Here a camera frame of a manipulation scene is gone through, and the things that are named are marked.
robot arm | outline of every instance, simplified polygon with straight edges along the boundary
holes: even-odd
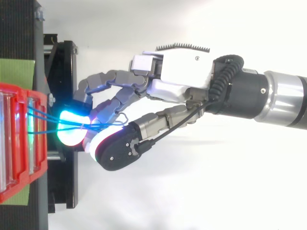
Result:
[[[213,60],[208,49],[174,44],[135,56],[130,72],[90,76],[80,82],[74,100],[91,104],[92,93],[111,85],[123,87],[90,112],[94,122],[114,122],[119,112],[144,96],[181,105],[144,115],[115,133],[113,127],[99,134],[88,131],[83,147],[90,151],[94,146],[96,160],[114,171],[136,161],[169,132],[195,123],[204,112],[307,129],[307,79],[272,71],[258,74],[243,64],[236,55]]]

white wall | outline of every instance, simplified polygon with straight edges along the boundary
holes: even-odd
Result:
[[[40,3],[45,33],[58,33],[60,41],[79,47],[79,80],[128,69],[134,54],[173,42],[209,46],[217,57],[241,55],[246,68],[307,76],[303,0]],[[117,90],[100,93],[94,103]],[[131,106],[129,118],[170,106],[147,104],[142,99]],[[120,171],[107,172],[80,153],[79,204],[74,210],[56,206],[49,229],[306,229],[306,134],[208,114]]]

green paper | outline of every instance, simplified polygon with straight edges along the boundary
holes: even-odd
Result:
[[[30,185],[27,184],[19,193],[4,201],[1,205],[28,205]]]
[[[34,75],[33,60],[16,60],[0,58],[0,82],[17,85],[23,89],[32,89]],[[30,185],[1,205],[28,205]]]
[[[0,59],[0,82],[31,90],[34,64],[33,60]]]

serrated edge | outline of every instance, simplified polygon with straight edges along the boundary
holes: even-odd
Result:
[[[186,44],[186,43],[174,43],[174,44],[170,44],[166,46],[157,46],[155,50],[162,51],[162,50],[168,50],[168,49],[174,49],[174,48],[193,49],[193,50],[198,50],[198,51],[202,51],[206,53],[210,52],[210,48],[194,46],[192,44]]]

red plastic bin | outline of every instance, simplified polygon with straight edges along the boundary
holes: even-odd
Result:
[[[46,95],[0,83],[0,203],[47,170],[46,134],[28,134],[28,131],[45,131],[47,122],[27,115],[29,102],[46,113]]]

